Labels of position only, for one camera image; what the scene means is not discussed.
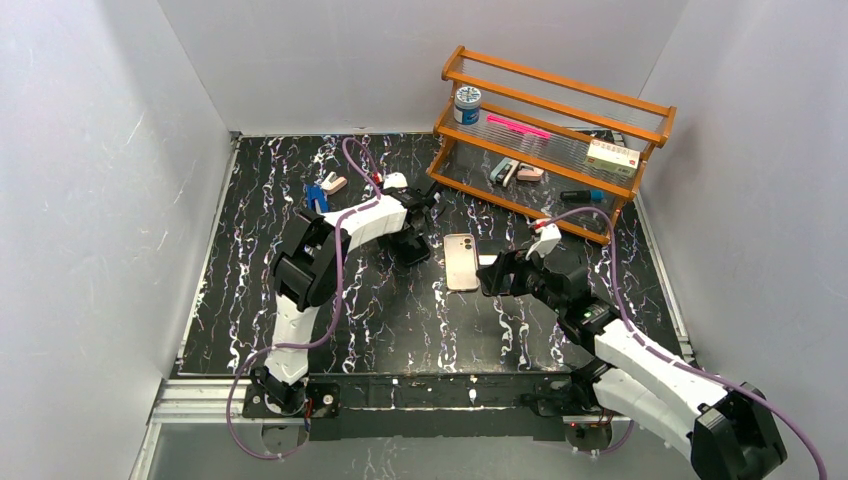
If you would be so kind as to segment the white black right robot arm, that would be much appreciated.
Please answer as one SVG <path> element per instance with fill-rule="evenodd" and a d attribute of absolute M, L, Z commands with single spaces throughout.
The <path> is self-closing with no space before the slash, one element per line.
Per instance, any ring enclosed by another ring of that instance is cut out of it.
<path fill-rule="evenodd" d="M 519 250 L 500 253 L 477 277 L 487 296 L 531 295 L 554 311 L 565 337 L 592 356 L 572 373 L 571 396 L 629 417 L 687 458 L 699 478 L 763 479 L 787 460 L 758 389 L 694 374 L 595 296 L 584 269 L 554 272 L 537 253 Z"/>

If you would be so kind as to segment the purple edged smartphone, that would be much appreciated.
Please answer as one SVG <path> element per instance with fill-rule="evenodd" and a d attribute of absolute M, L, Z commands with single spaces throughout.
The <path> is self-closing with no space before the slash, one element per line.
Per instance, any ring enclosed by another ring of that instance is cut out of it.
<path fill-rule="evenodd" d="M 476 247 L 479 267 L 493 265 L 499 254 L 513 250 L 513 246 L 509 242 L 499 239 L 480 239 L 477 241 Z"/>

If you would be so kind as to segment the beige pink phone case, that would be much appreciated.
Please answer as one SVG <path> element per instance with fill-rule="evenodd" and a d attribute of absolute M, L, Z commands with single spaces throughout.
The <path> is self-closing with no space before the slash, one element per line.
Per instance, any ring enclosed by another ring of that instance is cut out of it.
<path fill-rule="evenodd" d="M 444 237 L 446 286 L 451 291 L 473 292 L 479 286 L 476 276 L 478 255 L 474 237 L 469 233 Z"/>

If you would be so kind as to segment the black arm mounting base bar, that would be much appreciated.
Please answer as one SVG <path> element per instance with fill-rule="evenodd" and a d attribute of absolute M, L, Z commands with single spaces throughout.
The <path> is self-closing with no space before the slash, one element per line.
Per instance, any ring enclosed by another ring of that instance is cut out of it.
<path fill-rule="evenodd" d="M 604 424 L 569 374 L 322 375 L 334 404 L 319 406 L 314 441 L 362 438 L 530 437 L 563 441 L 567 430 Z"/>

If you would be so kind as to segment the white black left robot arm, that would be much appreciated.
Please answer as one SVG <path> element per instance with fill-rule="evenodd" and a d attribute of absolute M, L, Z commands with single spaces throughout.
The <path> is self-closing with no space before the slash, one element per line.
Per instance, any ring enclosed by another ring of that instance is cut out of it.
<path fill-rule="evenodd" d="M 272 263 L 276 317 L 272 348 L 263 365 L 250 370 L 252 385 L 281 414 L 304 408 L 308 352 L 316 347 L 313 328 L 320 308 L 343 297 L 348 253 L 377 241 L 411 267 L 429 259 L 426 218 L 440 198 L 440 187 L 386 187 L 380 196 L 345 210 L 296 213 L 283 231 Z"/>

